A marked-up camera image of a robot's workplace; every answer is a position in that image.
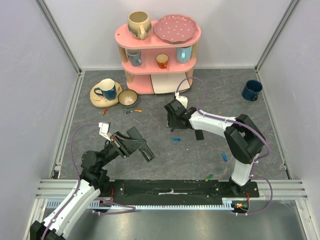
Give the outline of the black remote control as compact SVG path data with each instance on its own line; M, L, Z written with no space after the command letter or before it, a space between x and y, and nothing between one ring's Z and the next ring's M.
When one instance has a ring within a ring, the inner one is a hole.
M147 141L141 136L136 127L132 127L127 131L130 138L128 152L133 154L135 151L139 151L147 162L152 161L155 158L154 153L149 148Z

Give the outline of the black remote battery cover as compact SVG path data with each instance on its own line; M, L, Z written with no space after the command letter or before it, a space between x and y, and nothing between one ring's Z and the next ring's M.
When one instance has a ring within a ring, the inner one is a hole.
M195 137L197 141L204 140L204 134L202 130L195 130Z

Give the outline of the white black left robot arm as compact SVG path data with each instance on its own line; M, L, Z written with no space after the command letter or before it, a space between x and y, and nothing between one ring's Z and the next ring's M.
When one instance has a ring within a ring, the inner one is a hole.
M101 151L89 150L82 155L81 174L76 185L62 203L43 221L35 221L30 226L31 240L65 240L73 226L92 201L106 196L111 190L107 170L103 169L118 156L127 158L140 151L149 162L154 154L139 131L132 127L127 136L120 132L107 134Z

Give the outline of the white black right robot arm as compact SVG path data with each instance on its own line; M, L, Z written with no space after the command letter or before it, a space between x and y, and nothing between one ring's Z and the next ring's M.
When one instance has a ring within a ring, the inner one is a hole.
M226 139L235 158L233 173L229 179L229 191L235 197L242 196L247 191L254 161L267 145L265 137L253 121L245 114L225 117L196 107L186 109L176 98L164 108L167 111L169 128L206 131Z

